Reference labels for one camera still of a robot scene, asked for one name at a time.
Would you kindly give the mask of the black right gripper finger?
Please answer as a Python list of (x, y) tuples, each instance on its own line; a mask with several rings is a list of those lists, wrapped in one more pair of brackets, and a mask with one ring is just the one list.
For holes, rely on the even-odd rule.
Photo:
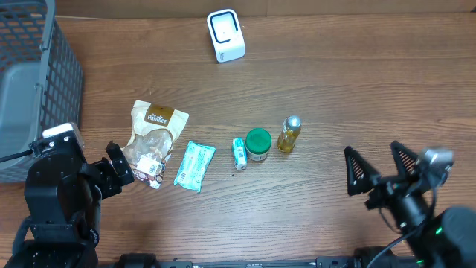
[(393, 155), (393, 159), (398, 171), (398, 175), (401, 177), (406, 177), (411, 175), (414, 170), (414, 165), (418, 158), (418, 155), (408, 149), (403, 144), (398, 141), (393, 141), (390, 144), (390, 149)]
[(350, 196), (363, 194), (375, 188), (380, 173), (351, 146), (344, 149), (347, 166), (347, 193)]

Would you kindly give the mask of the brown labelled food package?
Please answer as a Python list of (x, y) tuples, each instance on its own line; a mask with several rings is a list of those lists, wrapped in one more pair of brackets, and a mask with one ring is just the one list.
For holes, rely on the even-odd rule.
[(137, 100), (131, 110), (132, 134), (122, 152), (134, 177), (151, 188), (161, 186), (173, 146), (184, 130), (186, 112)]

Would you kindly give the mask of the white green snack package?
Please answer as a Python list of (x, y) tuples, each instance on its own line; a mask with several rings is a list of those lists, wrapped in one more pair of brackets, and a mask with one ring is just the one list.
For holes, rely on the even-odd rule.
[(215, 152), (215, 147), (190, 141), (176, 174), (174, 185), (200, 192), (205, 173)]

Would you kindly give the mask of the yellow oil bottle silver cap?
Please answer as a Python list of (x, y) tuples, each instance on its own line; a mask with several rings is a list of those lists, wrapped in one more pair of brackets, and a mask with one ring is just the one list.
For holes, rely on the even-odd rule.
[(283, 122), (282, 131), (277, 140), (277, 147), (284, 153), (292, 152), (301, 131), (301, 119), (298, 115), (290, 115)]

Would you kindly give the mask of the green lid white jar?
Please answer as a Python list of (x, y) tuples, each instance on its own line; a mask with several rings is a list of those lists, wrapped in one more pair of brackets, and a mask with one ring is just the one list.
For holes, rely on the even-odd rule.
[(250, 160), (260, 162), (267, 158), (271, 148), (271, 135), (263, 128), (250, 130), (245, 138), (245, 149)]

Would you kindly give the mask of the teal tissue pack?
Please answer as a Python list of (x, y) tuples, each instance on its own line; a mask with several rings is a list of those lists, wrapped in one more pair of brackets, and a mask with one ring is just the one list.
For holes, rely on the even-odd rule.
[(242, 138), (234, 138), (232, 141), (232, 153), (234, 155), (234, 166), (237, 170), (245, 170), (248, 164), (245, 143)]

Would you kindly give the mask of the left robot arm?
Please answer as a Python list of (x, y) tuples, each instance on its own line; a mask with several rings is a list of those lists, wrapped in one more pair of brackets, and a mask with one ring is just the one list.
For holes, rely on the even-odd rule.
[(38, 157), (25, 181), (30, 214), (7, 267), (97, 267), (101, 202), (134, 180), (126, 157), (114, 142), (94, 163), (74, 139), (35, 141), (30, 148)]

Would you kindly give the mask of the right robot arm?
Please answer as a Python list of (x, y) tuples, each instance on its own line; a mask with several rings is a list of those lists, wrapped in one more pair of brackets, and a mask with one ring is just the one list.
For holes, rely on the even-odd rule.
[(398, 141), (390, 144), (397, 169), (383, 177), (361, 154), (346, 147), (347, 193), (367, 194), (367, 210), (387, 209), (390, 228), (398, 238), (387, 246), (355, 251), (352, 267), (474, 267), (475, 210), (452, 206), (435, 213), (437, 190), (454, 164), (444, 147), (427, 147), (420, 153)]

